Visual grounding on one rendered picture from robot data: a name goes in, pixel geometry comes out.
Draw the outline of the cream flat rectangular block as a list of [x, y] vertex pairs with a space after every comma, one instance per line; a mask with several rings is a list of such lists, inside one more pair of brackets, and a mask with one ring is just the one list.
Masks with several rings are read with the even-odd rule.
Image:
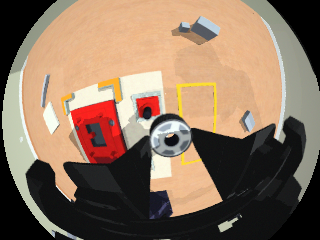
[[51, 131], [51, 135], [55, 132], [55, 129], [59, 127], [59, 119], [56, 117], [55, 109], [53, 109], [53, 105], [51, 101], [49, 101], [47, 108], [45, 108], [45, 112], [43, 113], [45, 123], [48, 125], [49, 131]]

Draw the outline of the yellow rectangular outline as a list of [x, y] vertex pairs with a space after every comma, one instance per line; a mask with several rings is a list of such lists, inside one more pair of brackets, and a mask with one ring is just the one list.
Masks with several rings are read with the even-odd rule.
[[[213, 85], [213, 97], [215, 97], [215, 108], [213, 108], [213, 131], [216, 133], [216, 117], [217, 117], [217, 112], [216, 112], [216, 83], [192, 83], [192, 84], [176, 84], [176, 89], [177, 89], [177, 107], [179, 107], [179, 116], [181, 116], [181, 96], [180, 96], [180, 88], [181, 87], [199, 87], [199, 85]], [[181, 116], [183, 117], [183, 116]], [[201, 159], [200, 159], [201, 160]], [[200, 160], [195, 160], [195, 161], [200, 161]], [[195, 163], [195, 161], [188, 161], [188, 163], [184, 163], [184, 153], [181, 153], [181, 165], [187, 165], [191, 163]]]

